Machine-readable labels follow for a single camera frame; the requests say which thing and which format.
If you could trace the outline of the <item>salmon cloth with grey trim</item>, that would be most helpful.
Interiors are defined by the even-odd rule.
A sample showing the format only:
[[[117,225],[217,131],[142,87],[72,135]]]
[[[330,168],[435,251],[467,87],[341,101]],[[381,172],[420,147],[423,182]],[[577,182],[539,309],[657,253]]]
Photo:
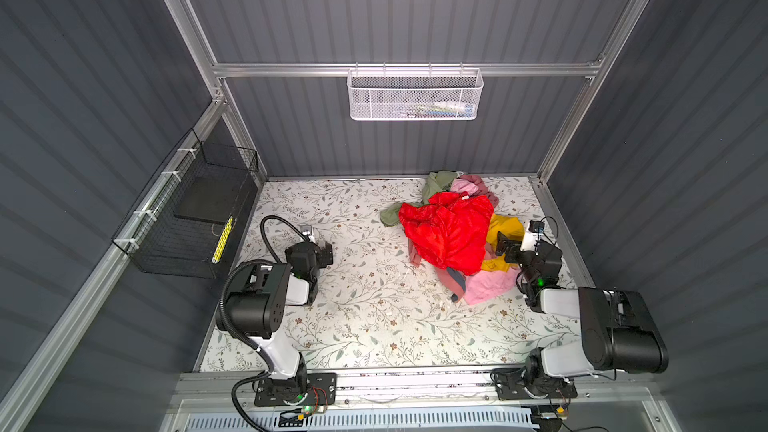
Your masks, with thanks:
[[[454,303],[460,301],[467,289],[466,276],[450,267],[436,268],[435,272],[440,282],[451,292],[450,300]]]

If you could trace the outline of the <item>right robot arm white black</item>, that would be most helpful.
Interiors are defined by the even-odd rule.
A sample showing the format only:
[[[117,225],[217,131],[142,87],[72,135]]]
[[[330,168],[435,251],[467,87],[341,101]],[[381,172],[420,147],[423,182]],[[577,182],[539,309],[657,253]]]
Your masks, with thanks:
[[[522,240],[497,234],[495,255],[520,267],[516,285],[534,312],[576,319],[578,338],[537,347],[518,368],[499,368],[490,379],[501,400],[524,396],[569,401],[576,378],[615,380],[619,372],[660,374],[669,352],[642,295],[636,291],[559,285],[562,250],[536,232]]]

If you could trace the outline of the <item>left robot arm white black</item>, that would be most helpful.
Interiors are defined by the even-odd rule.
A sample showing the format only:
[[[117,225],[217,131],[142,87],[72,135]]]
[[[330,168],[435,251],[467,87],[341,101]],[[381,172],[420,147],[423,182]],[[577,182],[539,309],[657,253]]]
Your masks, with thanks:
[[[314,302],[320,270],[333,263],[333,247],[302,241],[286,252],[284,262],[255,259],[232,271],[219,298],[216,326],[265,363],[249,385],[255,406],[311,405],[316,400],[332,404],[337,375],[308,371],[288,337],[284,317],[288,308]]]

